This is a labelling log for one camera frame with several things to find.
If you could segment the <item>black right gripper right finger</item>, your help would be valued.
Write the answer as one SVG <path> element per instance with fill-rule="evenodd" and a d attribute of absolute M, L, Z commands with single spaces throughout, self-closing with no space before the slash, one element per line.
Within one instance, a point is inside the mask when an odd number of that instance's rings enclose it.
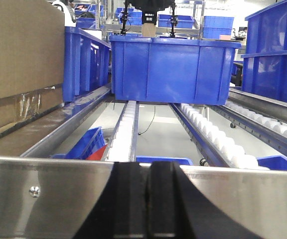
<path fill-rule="evenodd" d="M 150 239 L 259 238 L 208 200 L 173 162 L 150 166 L 147 226 Z"/>

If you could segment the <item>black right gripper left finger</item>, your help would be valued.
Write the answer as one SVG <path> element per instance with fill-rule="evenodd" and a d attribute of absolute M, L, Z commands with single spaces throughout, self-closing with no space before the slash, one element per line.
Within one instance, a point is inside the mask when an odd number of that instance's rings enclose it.
<path fill-rule="evenodd" d="M 145 239 L 144 180 L 138 163 L 115 162 L 75 239 Z"/>

